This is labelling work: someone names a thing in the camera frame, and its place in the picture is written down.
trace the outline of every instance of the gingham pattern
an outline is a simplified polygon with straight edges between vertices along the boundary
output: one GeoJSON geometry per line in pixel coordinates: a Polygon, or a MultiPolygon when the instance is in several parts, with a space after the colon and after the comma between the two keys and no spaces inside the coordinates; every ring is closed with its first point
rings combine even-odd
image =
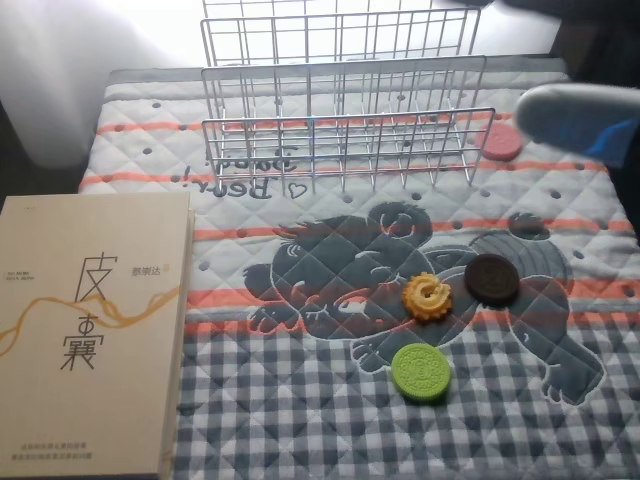
{"type": "MultiPolygon", "coordinates": [[[[527,88],[565,78],[558,72],[523,73],[528,60],[491,72],[479,106],[509,112],[527,88]]],[[[108,125],[200,121],[206,112],[198,82],[120,83],[107,90],[99,128],[108,125]]],[[[505,219],[531,212],[551,219],[579,218],[598,229],[552,232],[553,243],[576,278],[640,277],[633,235],[607,230],[624,211],[605,172],[589,162],[527,142],[514,165],[530,159],[567,167],[480,170],[467,187],[446,172],[434,189],[428,176],[318,182],[291,199],[276,182],[269,200],[216,198],[183,181],[185,169],[208,173],[202,135],[188,129],[99,133],[82,193],[189,188],[199,229],[294,225],[335,215],[366,216],[373,205],[403,201],[437,222],[505,219]],[[137,182],[122,172],[171,175],[171,181],[137,182]],[[100,181],[93,181],[102,175],[100,181]],[[560,199],[550,190],[562,194],[560,199]]],[[[468,245],[481,230],[436,234],[428,247],[468,245]]],[[[239,289],[243,271],[270,263],[278,238],[225,238],[194,245],[191,289],[239,289]]],[[[607,283],[601,287],[607,291],[607,283]]],[[[255,307],[206,307],[188,314],[178,412],[176,479],[443,478],[604,479],[640,477],[640,347],[638,293],[614,301],[572,299],[573,311],[600,312],[598,321],[569,323],[568,335],[594,352],[606,371],[578,407],[542,394],[546,366],[507,325],[475,323],[441,351],[453,372],[447,398],[424,407],[403,399],[388,369],[365,373],[352,345],[300,333],[259,335],[194,328],[245,320],[255,307]]]]}

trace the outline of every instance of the beige book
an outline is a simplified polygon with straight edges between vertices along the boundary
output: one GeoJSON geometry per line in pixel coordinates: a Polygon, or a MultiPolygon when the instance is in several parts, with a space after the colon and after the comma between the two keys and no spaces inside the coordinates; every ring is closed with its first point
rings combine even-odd
{"type": "Polygon", "coordinates": [[[188,193],[7,198],[0,478],[166,478],[191,263],[188,193]]]}

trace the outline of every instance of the orange stripe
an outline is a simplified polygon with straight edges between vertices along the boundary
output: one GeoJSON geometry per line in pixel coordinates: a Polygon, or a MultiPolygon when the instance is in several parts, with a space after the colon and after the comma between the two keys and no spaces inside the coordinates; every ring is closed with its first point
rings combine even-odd
{"type": "MultiPolygon", "coordinates": [[[[466,220],[459,220],[462,224],[461,228],[477,228],[477,229],[502,229],[508,228],[508,219],[505,218],[469,218],[466,220]]],[[[563,218],[563,219],[546,219],[543,220],[544,224],[551,230],[593,230],[595,232],[600,231],[600,225],[591,220],[582,220],[578,218],[563,218]]],[[[455,230],[453,222],[433,222],[433,230],[435,232],[449,232],[455,230]]],[[[608,230],[614,232],[633,232],[633,226],[626,220],[610,221],[608,224],[608,230]]],[[[330,233],[331,229],[327,226],[327,233],[330,233]]],[[[208,229],[196,229],[194,232],[194,240],[222,240],[227,238],[245,238],[245,237],[272,237],[277,236],[279,228],[274,227],[252,227],[252,228],[239,228],[237,230],[208,230],[208,229]]],[[[338,228],[338,233],[351,234],[355,231],[346,231],[345,229],[338,228]]]]}
{"type": "MultiPolygon", "coordinates": [[[[487,120],[491,117],[491,113],[489,112],[478,112],[478,113],[474,113],[472,114],[471,118],[472,120],[487,120]]],[[[497,120],[509,120],[511,117],[513,117],[513,114],[511,113],[498,113],[496,114],[496,119],[497,120]]],[[[405,116],[400,116],[400,117],[394,117],[393,120],[396,124],[398,123],[408,123],[413,125],[414,121],[413,119],[415,118],[415,116],[413,115],[407,115],[405,116]]],[[[446,123],[449,121],[449,114],[440,114],[438,115],[438,122],[440,123],[446,123]]],[[[457,120],[460,121],[465,121],[469,118],[469,115],[465,115],[465,114],[460,114],[457,116],[457,120]]],[[[424,123],[434,123],[430,121],[430,116],[429,115],[423,115],[421,117],[422,120],[424,120],[424,123]]],[[[356,119],[349,119],[349,120],[338,120],[338,124],[340,125],[346,125],[347,122],[353,126],[357,120],[356,119]]],[[[369,124],[376,124],[379,125],[380,124],[380,119],[379,118],[373,118],[370,119],[370,121],[368,122],[369,124]]],[[[391,124],[391,118],[385,118],[383,120],[384,124],[391,124]]],[[[269,128],[277,128],[277,123],[276,122],[251,122],[251,125],[256,128],[256,129],[269,129],[269,128]]],[[[335,126],[336,125],[336,121],[335,120],[318,120],[316,121],[316,126],[335,126]]],[[[98,128],[98,130],[96,131],[96,135],[104,135],[105,133],[108,132],[132,132],[135,130],[144,130],[144,131],[152,131],[152,130],[180,130],[181,128],[183,130],[185,130],[185,126],[186,126],[186,130],[202,130],[202,124],[201,123],[175,123],[175,122],[149,122],[149,123],[126,123],[126,124],[116,124],[116,125],[112,125],[112,124],[108,124],[108,125],[103,125],[100,128],[98,128]]],[[[284,121],[282,122],[282,127],[283,128],[297,128],[297,127],[306,127],[307,126],[307,122],[304,120],[292,120],[292,121],[284,121]]],[[[225,127],[234,130],[242,130],[243,126],[242,123],[239,122],[226,122],[225,123],[225,127]]]]}
{"type": "MultiPolygon", "coordinates": [[[[640,279],[574,279],[570,298],[620,300],[628,298],[625,289],[632,289],[640,295],[640,279]]],[[[259,307],[268,303],[255,298],[244,289],[192,290],[187,297],[189,308],[216,307],[259,307]]]]}
{"type": "MultiPolygon", "coordinates": [[[[604,172],[606,171],[606,167],[603,165],[599,165],[594,162],[586,162],[583,164],[585,170],[589,170],[592,172],[604,172]]],[[[501,162],[489,162],[486,160],[481,161],[478,164],[479,169],[483,170],[544,170],[544,171],[571,171],[575,170],[575,166],[573,163],[563,162],[563,163],[549,163],[542,162],[537,160],[524,160],[516,163],[501,163],[501,162]]],[[[317,171],[329,171],[329,168],[318,168],[317,171]]],[[[384,173],[385,169],[380,168],[379,172],[384,173]]],[[[80,186],[93,185],[96,183],[109,183],[113,181],[128,181],[128,182],[140,182],[140,183],[169,183],[173,182],[172,177],[179,177],[179,179],[174,182],[208,182],[212,183],[215,181],[213,174],[189,174],[187,178],[184,175],[176,174],[176,175],[154,175],[147,173],[136,173],[136,172],[116,172],[109,173],[105,175],[92,175],[90,177],[85,177],[80,186]]]]}
{"type": "MultiPolygon", "coordinates": [[[[509,324],[509,313],[505,311],[482,311],[476,312],[471,320],[471,324],[477,323],[500,323],[509,324]]],[[[569,322],[581,325],[593,325],[596,323],[622,324],[628,325],[640,322],[638,312],[631,313],[601,313],[601,312],[575,312],[569,314],[569,322]]],[[[298,322],[293,328],[287,329],[284,325],[279,325],[269,333],[256,332],[249,328],[249,322],[244,320],[226,320],[224,322],[199,322],[187,323],[184,332],[189,336],[211,336],[219,333],[246,333],[252,335],[266,336],[276,333],[307,333],[302,322],[298,322]]]]}

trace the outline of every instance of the green cookie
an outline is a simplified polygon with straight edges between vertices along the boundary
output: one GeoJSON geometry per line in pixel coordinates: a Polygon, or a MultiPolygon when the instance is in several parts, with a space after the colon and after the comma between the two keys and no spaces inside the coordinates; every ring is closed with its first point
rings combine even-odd
{"type": "Polygon", "coordinates": [[[402,347],[393,357],[391,374],[403,395],[420,402],[440,397],[451,380],[451,369],[445,356],[424,343],[402,347]]]}

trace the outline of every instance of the quilted blanket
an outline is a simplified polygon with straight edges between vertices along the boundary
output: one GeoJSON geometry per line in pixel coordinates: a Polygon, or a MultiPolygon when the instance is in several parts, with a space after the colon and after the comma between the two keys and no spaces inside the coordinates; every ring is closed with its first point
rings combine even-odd
{"type": "MultiPolygon", "coordinates": [[[[344,192],[335,178],[218,188],[198,75],[116,72],[81,185],[192,193],[176,479],[640,477],[640,250],[604,168],[527,139],[471,186],[448,171],[436,187],[381,176],[375,192],[357,177],[344,192]],[[507,309],[462,281],[486,252],[520,274],[507,309]],[[452,286],[442,322],[402,307],[421,272],[452,286]],[[451,366],[435,405],[391,379],[417,342],[451,366]]],[[[554,60],[491,59],[477,106],[511,123],[524,91],[564,80],[554,60]]]]}

